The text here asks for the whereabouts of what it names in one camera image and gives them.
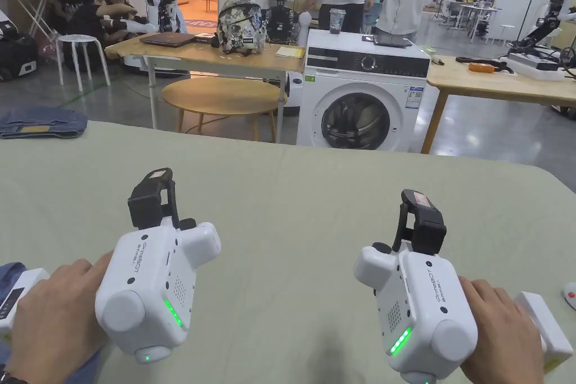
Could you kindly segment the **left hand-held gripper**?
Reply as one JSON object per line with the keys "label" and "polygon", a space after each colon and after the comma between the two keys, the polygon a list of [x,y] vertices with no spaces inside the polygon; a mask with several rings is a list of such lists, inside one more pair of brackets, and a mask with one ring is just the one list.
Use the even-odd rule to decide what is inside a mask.
{"label": "left hand-held gripper", "polygon": [[213,224],[179,228],[173,171],[148,173],[128,198],[138,230],[117,242],[95,298],[95,315],[110,340],[136,362],[167,358],[191,327],[200,266],[221,252]]}

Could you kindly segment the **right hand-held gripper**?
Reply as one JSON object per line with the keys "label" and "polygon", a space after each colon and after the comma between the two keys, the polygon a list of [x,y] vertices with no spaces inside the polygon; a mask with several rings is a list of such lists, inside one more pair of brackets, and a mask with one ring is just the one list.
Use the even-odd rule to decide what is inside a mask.
{"label": "right hand-held gripper", "polygon": [[393,252],[364,247],[353,273],[375,293],[389,366],[407,383],[437,383],[473,354],[478,328],[454,266],[437,255],[442,213],[421,192],[400,196]]}

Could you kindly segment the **person's left hand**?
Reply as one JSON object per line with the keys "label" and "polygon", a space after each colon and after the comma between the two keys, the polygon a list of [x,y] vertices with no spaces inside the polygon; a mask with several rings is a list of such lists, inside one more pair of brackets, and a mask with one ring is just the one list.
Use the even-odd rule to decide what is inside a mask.
{"label": "person's left hand", "polygon": [[95,297],[112,254],[62,265],[21,298],[2,383],[65,383],[103,347]]}

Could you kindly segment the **person's right hand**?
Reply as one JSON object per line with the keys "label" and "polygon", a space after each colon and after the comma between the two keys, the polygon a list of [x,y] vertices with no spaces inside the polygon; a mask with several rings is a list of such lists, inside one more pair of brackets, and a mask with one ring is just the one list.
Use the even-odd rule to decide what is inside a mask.
{"label": "person's right hand", "polygon": [[541,334],[506,290],[486,280],[459,281],[478,328],[473,354],[461,365],[471,383],[544,383]]}

